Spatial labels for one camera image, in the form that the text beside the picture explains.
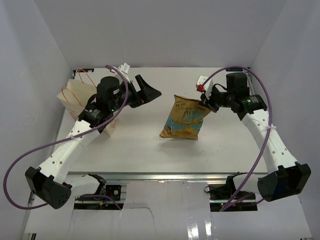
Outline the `kettle chips bag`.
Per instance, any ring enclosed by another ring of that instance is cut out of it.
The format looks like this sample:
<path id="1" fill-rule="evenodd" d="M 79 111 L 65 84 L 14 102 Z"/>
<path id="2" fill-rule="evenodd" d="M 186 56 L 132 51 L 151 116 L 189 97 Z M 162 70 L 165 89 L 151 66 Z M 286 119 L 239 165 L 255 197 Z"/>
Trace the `kettle chips bag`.
<path id="1" fill-rule="evenodd" d="M 159 136 L 197 140 L 204 118 L 211 112 L 197 99 L 174 95 L 174 104 Z"/>

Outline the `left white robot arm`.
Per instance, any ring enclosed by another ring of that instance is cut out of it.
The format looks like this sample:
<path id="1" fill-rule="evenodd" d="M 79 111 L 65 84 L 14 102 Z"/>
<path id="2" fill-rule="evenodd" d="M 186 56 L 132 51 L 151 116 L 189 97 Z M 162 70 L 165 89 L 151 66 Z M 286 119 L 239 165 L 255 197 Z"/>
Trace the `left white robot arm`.
<path id="1" fill-rule="evenodd" d="M 100 80 L 96 93 L 87 101 L 69 132 L 67 141 L 37 168 L 29 167 L 25 178 L 33 194 L 54 209 L 61 208 L 71 197 L 73 185 L 65 179 L 85 148 L 97 138 L 125 106 L 137 108 L 161 96 L 161 92 L 136 75 L 140 90 L 131 81 L 115 76 Z"/>

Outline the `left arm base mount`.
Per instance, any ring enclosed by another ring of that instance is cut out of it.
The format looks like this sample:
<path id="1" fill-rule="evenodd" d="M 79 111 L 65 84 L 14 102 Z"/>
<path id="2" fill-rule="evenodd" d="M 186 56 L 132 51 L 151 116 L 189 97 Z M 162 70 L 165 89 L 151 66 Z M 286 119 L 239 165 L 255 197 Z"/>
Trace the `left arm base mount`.
<path id="1" fill-rule="evenodd" d="M 120 205 L 123 205 L 121 201 L 124 199 L 122 193 L 123 187 L 121 185 L 107 184 L 100 193 L 78 196 L 76 201 L 81 204 L 99 205 L 101 208 L 115 207 L 116 209 L 121 209 Z"/>

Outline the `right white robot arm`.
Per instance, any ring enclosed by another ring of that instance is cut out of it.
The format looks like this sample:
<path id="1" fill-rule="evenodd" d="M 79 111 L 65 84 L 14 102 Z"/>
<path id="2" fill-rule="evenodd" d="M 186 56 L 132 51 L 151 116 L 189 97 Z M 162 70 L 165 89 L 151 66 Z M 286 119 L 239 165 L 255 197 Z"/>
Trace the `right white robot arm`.
<path id="1" fill-rule="evenodd" d="M 226 75 L 226 88 L 219 91 L 217 84 L 200 76 L 196 88 L 201 92 L 201 104 L 213 112 L 229 108 L 251 133 L 260 149 L 267 175 L 236 173 L 226 181 L 226 195 L 236 200 L 245 192 L 261 195 L 267 202 L 298 195 L 305 187 L 311 169 L 300 164 L 281 140 L 276 127 L 269 123 L 271 114 L 258 94 L 251 94 L 244 72 Z"/>

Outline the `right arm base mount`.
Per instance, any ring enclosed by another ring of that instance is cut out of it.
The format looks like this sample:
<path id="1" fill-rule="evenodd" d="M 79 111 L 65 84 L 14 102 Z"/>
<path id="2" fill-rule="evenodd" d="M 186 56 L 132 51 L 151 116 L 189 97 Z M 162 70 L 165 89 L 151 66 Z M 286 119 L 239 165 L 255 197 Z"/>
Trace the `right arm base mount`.
<path id="1" fill-rule="evenodd" d="M 233 190 L 226 184 L 226 178 L 209 179 L 203 191 L 209 197 L 211 213 L 219 213 L 224 209 Z M 255 212 L 258 210 L 258 198 L 254 193 L 240 191 L 231 201 L 231 206 L 225 212 Z"/>

